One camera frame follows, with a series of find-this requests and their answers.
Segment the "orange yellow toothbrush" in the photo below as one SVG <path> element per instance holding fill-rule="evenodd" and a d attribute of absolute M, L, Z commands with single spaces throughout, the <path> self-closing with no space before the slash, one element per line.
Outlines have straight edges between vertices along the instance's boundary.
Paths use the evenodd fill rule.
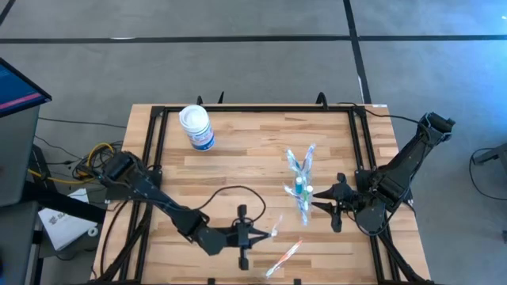
<path fill-rule="evenodd" d="M 271 238 L 274 238 L 276 237 L 278 234 L 279 234 L 279 229 L 280 229 L 280 224 L 283 222 L 283 216 L 281 215 L 278 220 L 276 221 L 276 223 L 274 224 L 272 230 L 271 230 L 271 233 L 270 233 L 270 237 Z"/>

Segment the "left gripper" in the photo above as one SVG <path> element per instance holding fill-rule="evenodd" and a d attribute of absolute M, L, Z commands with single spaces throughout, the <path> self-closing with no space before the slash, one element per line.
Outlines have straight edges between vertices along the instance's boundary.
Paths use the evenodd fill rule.
<path fill-rule="evenodd" d="M 253 220 L 247 218 L 247 206 L 241 204 L 237 208 L 238 217 L 232 222 L 230 233 L 227 235 L 232 240 L 230 247 L 238 247 L 240 255 L 238 258 L 238 266 L 241 270 L 249 269 L 249 261 L 246 251 L 252 248 L 256 243 L 271 238 L 272 233 L 256 229 L 253 226 Z M 249 234 L 258 237 L 249 238 Z"/>

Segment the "blue screen monitor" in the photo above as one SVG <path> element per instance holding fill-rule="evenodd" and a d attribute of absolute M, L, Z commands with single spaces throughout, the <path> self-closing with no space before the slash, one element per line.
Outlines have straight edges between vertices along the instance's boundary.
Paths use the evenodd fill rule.
<path fill-rule="evenodd" d="M 0 118 L 50 101 L 49 93 L 0 57 Z"/>

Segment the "dark grey desk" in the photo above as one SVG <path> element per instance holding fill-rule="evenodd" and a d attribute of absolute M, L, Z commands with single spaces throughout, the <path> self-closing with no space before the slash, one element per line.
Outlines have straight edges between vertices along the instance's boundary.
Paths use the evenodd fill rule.
<path fill-rule="evenodd" d="M 0 207 L 0 285 L 40 285 L 37 212 L 35 202 Z"/>

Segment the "grey stand leg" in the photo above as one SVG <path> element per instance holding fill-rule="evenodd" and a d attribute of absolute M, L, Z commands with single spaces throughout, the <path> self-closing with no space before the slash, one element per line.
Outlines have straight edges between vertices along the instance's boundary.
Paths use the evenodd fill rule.
<path fill-rule="evenodd" d="M 484 154 L 472 157 L 475 165 L 482 165 L 491 160 L 498 160 L 504 169 L 507 169 L 507 143 L 494 148 L 488 148 Z"/>

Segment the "black desk leg frame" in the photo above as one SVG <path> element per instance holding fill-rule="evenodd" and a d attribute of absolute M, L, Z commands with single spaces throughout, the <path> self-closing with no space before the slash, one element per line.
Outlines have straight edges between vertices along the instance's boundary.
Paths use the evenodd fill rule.
<path fill-rule="evenodd" d="M 24 202 L 34 201 L 41 207 L 50 208 L 98 224 L 103 223 L 106 212 L 105 209 L 56 191 L 47 190 L 30 181 L 25 182 L 21 200 Z"/>

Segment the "white paper box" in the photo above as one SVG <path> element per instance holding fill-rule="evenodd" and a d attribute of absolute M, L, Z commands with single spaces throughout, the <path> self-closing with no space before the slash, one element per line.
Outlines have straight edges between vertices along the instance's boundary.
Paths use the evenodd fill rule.
<path fill-rule="evenodd" d="M 79 188 L 68 196 L 89 203 L 85 188 Z M 66 248 L 90 231 L 92 232 L 92 236 L 98 233 L 98 223 L 76 218 L 50 208 L 43 207 L 42 210 L 38 211 L 38 215 L 55 251 Z"/>

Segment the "green toothbrush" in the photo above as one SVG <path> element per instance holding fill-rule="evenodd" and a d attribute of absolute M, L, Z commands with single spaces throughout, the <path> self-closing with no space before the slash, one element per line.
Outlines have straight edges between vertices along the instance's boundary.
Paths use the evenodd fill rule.
<path fill-rule="evenodd" d="M 311 202 L 309 202 L 307 199 L 298 198 L 297 207 L 301 215 L 302 224 L 304 226 L 307 226 L 311 216 Z"/>

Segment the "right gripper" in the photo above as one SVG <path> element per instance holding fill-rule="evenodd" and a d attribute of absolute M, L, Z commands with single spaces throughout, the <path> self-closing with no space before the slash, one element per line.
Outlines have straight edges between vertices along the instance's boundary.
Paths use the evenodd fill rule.
<path fill-rule="evenodd" d="M 355 192 L 348 185 L 346 175 L 344 173 L 337 174 L 337 183 L 323 192 L 314 193 L 314 198 L 335 200 L 336 205 L 332 203 L 313 202 L 312 205 L 331 214 L 331 227 L 335 233 L 340 233 L 342 228 L 341 213 L 343 211 L 351 211 Z"/>

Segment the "black aluminium table frame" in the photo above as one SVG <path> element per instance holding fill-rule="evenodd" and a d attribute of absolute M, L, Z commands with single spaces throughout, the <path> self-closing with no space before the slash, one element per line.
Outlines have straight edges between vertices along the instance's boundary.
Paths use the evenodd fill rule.
<path fill-rule="evenodd" d="M 343 215 L 339 234 L 330 217 L 313 210 L 307 226 L 283 189 L 292 179 L 284 152 L 302 157 L 315 144 L 315 190 L 331 186 L 337 173 L 382 165 L 398 153 L 384 105 L 360 117 L 351 104 L 208 104 L 216 143 L 194 150 L 178 119 L 178 104 L 132 107 L 123 148 L 146 154 L 162 167 L 162 190 L 178 203 L 200 207 L 212 226 L 228 226 L 240 204 L 264 231 L 282 215 L 279 234 L 248 253 L 249 269 L 238 266 L 239 251 L 209 256 L 186 241 L 160 210 L 114 203 L 105 216 L 91 280 L 86 285 L 339 285 L 401 283 L 384 245 L 362 234 Z M 269 279 L 265 273 L 299 240 L 299 250 Z"/>

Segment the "white disinfecting wipes canister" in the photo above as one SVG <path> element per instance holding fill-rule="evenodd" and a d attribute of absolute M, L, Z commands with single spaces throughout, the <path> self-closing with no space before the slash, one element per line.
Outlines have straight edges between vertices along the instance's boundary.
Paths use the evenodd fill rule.
<path fill-rule="evenodd" d="M 205 108 L 197 104 L 184 107 L 179 121 L 195 150 L 207 151 L 215 145 L 215 133 Z"/>

